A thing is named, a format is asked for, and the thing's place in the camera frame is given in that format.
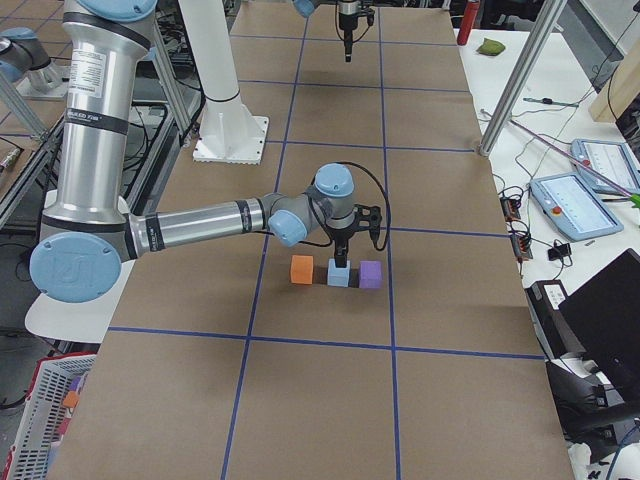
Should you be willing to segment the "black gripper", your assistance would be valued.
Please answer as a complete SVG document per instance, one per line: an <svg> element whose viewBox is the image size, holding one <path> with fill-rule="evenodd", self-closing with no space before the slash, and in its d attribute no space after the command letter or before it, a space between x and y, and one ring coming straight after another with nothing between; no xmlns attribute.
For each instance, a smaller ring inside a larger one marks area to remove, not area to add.
<svg viewBox="0 0 640 480"><path fill-rule="evenodd" d="M354 31L358 28L360 18L365 18L370 28L375 21L373 1L369 0L338 0L336 2L336 28L339 38L343 41L344 60L352 61Z"/></svg>
<svg viewBox="0 0 640 480"><path fill-rule="evenodd" d="M379 247L381 221L382 212L379 206L355 204L353 211L346 217L331 218L326 222L326 229L335 243L336 267L346 267L349 241L356 233L367 232L373 246Z"/></svg>

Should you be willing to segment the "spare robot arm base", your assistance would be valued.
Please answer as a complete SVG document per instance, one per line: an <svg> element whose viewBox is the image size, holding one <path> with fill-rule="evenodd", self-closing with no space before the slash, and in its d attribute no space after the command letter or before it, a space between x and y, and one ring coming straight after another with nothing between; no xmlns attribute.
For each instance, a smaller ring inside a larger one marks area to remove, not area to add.
<svg viewBox="0 0 640 480"><path fill-rule="evenodd" d="M1 32L1 73L27 99L62 100L67 95L69 68L55 63L30 28Z"/></svg>

